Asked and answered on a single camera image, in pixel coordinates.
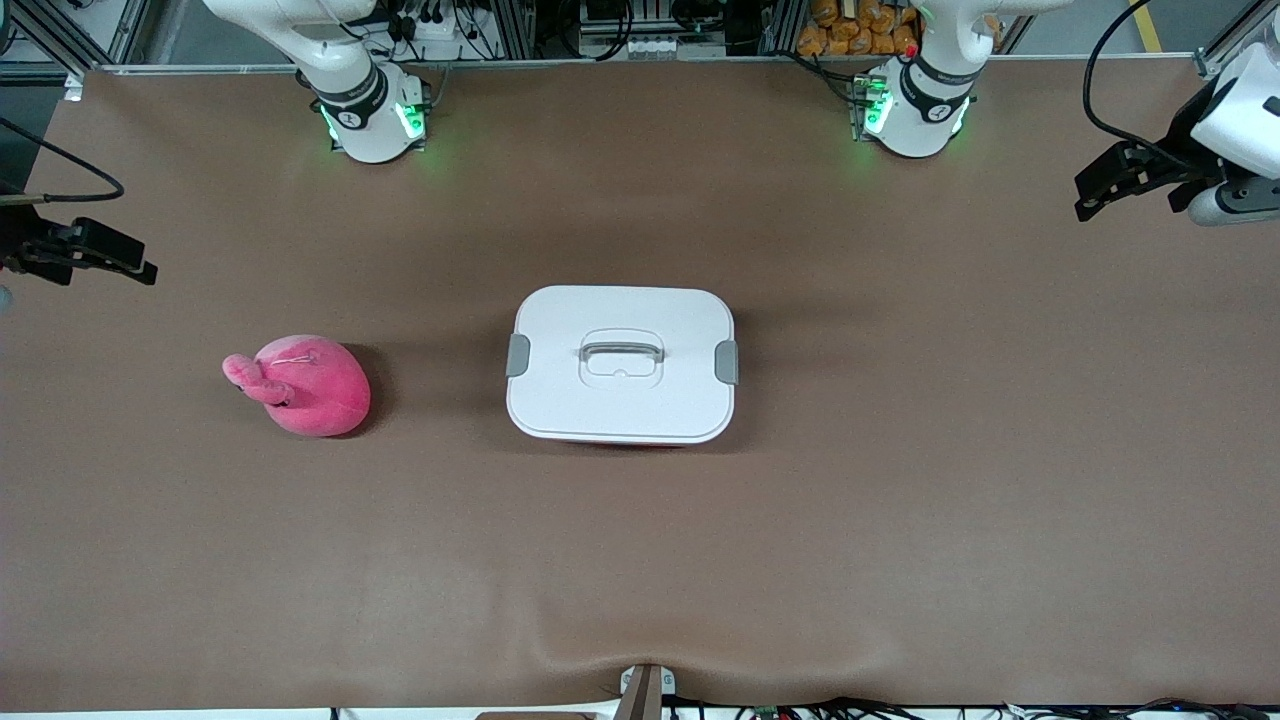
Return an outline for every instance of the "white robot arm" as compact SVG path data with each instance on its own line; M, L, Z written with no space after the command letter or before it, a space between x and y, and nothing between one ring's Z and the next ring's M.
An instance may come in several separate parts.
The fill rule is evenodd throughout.
M1198 225L1280 219L1280 13L1178 111L1164 138L1130 136L1075 176L1075 213L1085 222L1169 184L1178 186L1170 208Z
M422 81L392 63L375 63L343 22L374 10L375 0L205 0L288 55L320 99L337 146L362 163L385 163L422 142Z
M995 44L984 17L992 13L1036 14L1074 0L911 0L924 17L920 51L892 58L872 74L884 76L887 94L868 113L865 131L906 158L941 151L969 108L969 91L991 58Z

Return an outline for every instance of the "lid handle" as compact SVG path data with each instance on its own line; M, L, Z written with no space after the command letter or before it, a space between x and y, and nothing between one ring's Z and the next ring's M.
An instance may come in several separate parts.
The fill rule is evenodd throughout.
M593 355L649 355L654 363L662 363L663 352L657 345L648 342L589 342L579 351L579 359L586 363Z

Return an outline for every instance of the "box of brown objects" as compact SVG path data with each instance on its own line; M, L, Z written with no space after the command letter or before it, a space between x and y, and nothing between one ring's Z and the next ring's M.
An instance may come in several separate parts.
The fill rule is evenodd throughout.
M915 8L879 0L810 0L810 20L800 31L796 53L815 55L915 56L924 18ZM987 23L1000 41L1000 22Z

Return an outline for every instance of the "white lid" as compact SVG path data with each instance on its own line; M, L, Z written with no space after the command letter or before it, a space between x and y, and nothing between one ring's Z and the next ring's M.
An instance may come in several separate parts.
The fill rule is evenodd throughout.
M701 290L544 287L516 315L507 375L507 411L534 437L707 442L733 415L733 316Z

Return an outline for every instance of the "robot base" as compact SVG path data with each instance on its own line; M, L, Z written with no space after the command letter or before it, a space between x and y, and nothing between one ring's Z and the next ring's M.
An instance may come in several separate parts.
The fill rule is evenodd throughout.
M969 108L965 100L959 110L951 113L951 108L943 105L950 114L946 122L931 123L925 120L920 111L906 101L902 90L902 72L905 65L897 58L890 59L883 65L869 70L868 74L882 76L886 81L886 90L881 92L883 100L877 113L868 113L864 119L863 131L867 136L874 137L890 151L904 158L928 158L937 155L946 147L955 133L960 132L964 113Z
M422 79L389 63L379 69L387 76L387 100L369 117L369 123L351 129L329 122L333 149L361 163L387 163L426 142Z

